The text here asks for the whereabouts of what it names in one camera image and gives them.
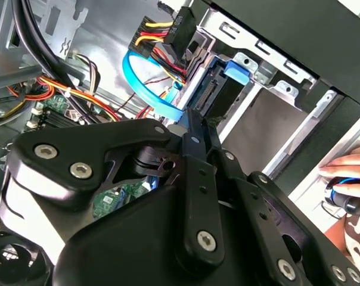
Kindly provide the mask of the person hand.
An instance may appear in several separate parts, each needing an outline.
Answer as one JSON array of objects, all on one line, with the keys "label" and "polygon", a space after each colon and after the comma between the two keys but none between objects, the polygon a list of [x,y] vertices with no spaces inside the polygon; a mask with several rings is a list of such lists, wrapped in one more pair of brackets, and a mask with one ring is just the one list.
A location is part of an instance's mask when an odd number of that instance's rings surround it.
[{"label": "person hand", "polygon": [[342,177],[360,179],[360,147],[320,167],[318,173],[328,178]]}]

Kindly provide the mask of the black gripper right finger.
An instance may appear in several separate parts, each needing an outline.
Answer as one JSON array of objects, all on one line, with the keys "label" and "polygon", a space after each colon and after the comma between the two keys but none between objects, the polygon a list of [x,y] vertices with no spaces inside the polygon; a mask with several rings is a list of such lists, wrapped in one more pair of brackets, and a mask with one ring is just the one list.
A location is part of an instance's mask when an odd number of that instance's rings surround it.
[{"label": "black gripper right finger", "polygon": [[225,260],[207,285],[360,285],[360,270],[266,175],[245,175],[202,123],[216,181]]}]

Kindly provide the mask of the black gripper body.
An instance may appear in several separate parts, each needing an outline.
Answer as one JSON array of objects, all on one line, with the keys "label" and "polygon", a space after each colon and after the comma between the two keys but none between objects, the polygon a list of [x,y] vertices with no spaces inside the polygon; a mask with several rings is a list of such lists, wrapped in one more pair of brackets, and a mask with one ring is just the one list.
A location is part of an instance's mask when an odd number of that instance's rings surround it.
[{"label": "black gripper body", "polygon": [[77,233],[54,285],[207,285],[225,260],[216,167],[186,157],[178,186],[135,200]]}]

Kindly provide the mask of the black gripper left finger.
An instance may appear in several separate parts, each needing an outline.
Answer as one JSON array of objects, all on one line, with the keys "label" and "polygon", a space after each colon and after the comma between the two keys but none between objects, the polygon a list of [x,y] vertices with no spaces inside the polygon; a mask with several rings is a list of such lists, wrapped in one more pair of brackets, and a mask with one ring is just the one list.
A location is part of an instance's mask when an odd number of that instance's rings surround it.
[{"label": "black gripper left finger", "polygon": [[41,129],[20,135],[7,156],[0,198],[5,226],[57,263],[68,240],[91,222],[94,197],[147,176],[180,192],[180,255],[205,265],[224,256],[208,134],[195,110],[181,117],[183,135],[154,119]]}]

